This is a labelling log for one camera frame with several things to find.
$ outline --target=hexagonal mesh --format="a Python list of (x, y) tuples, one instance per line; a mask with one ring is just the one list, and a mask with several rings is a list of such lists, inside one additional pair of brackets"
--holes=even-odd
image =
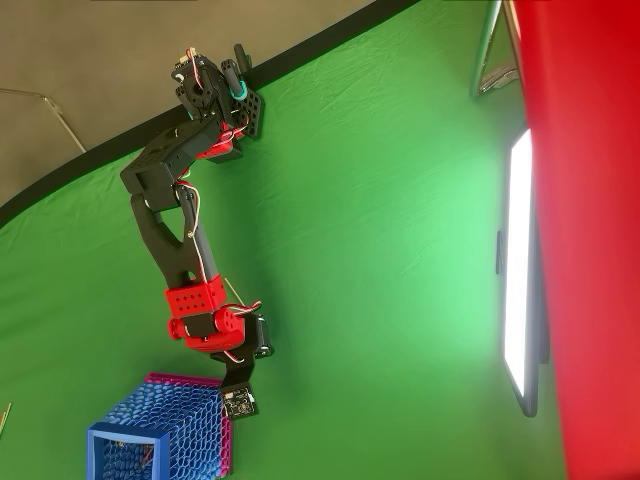
[[(218, 380), (149, 374), (103, 422), (169, 431), (171, 480), (222, 478), (231, 469), (231, 422)], [(107, 441), (104, 480), (151, 480), (153, 446)]]

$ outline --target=black trim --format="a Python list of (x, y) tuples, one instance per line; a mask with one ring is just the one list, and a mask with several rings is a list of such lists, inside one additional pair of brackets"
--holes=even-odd
[[(313, 37), (256, 65), (248, 74), (248, 83), (258, 90), (415, 3), (418, 0), (376, 0)], [(179, 105), (58, 167), (0, 206), (0, 228), (64, 185), (144, 147), (163, 130), (188, 118), (185, 108)]]

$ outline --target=blue frame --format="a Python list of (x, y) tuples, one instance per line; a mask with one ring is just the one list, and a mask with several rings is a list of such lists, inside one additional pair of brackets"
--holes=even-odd
[(97, 422), (87, 429), (87, 480), (103, 480), (104, 442), (152, 443), (152, 480), (169, 480), (169, 432)]

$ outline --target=white light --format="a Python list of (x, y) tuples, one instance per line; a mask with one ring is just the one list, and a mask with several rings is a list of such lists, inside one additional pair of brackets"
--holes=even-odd
[(511, 149), (504, 335), (504, 358), (522, 396), (525, 394), (531, 169), (531, 130), (527, 130)]

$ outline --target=ceiling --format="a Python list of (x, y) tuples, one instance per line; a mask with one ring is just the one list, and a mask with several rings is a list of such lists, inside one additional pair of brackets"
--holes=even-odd
[[(0, 88), (53, 99), (90, 149), (178, 104), (169, 74), (188, 46), (219, 64), (242, 43), (257, 65), (369, 3), (4, 2)], [(37, 97), (0, 93), (0, 128), (0, 205), (81, 153)]]

